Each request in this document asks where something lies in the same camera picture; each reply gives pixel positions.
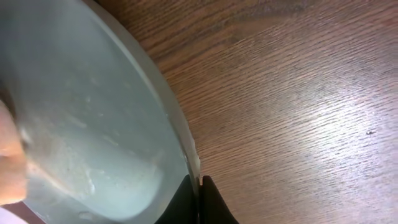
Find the wooden surface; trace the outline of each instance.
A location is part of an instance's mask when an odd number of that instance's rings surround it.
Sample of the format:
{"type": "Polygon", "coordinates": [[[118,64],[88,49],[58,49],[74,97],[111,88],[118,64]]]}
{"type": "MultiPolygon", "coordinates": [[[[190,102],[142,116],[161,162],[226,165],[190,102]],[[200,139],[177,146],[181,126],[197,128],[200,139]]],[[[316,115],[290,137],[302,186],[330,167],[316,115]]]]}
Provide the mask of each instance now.
{"type": "Polygon", "coordinates": [[[176,94],[202,174],[258,224],[398,222],[394,2],[100,1],[176,94]]]}

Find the skin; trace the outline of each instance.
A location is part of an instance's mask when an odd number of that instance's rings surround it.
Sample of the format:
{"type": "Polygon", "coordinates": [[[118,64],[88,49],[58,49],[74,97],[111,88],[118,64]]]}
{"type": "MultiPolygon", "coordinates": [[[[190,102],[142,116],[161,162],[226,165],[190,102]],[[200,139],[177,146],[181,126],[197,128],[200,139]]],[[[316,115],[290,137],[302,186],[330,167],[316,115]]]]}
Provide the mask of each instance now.
{"type": "Polygon", "coordinates": [[[14,120],[0,101],[0,205],[26,197],[27,159],[14,120]]]}

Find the wooden table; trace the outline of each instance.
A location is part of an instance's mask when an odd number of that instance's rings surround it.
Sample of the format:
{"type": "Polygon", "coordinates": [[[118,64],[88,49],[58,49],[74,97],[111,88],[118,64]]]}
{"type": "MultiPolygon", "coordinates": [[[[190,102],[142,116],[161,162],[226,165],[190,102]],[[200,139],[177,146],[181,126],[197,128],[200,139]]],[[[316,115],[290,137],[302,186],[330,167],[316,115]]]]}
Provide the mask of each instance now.
{"type": "Polygon", "coordinates": [[[240,223],[397,221],[394,0],[99,2],[159,66],[240,223]]]}

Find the dark wood stain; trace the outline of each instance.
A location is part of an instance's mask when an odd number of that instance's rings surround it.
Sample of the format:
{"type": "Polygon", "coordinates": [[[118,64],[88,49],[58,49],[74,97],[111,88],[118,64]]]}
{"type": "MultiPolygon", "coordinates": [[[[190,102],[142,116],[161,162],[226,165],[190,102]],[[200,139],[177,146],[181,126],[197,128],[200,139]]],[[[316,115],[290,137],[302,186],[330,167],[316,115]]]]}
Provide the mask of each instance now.
{"type": "Polygon", "coordinates": [[[164,73],[238,221],[396,222],[395,1],[100,3],[164,73]]]}

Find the tabletop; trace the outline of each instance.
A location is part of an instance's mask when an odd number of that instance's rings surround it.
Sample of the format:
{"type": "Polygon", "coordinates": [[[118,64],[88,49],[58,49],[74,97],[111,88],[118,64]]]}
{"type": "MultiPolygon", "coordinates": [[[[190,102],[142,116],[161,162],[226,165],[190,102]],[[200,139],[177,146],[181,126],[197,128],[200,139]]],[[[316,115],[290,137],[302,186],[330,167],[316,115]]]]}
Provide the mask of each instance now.
{"type": "Polygon", "coordinates": [[[396,222],[394,0],[98,2],[164,74],[240,223],[396,222]]]}

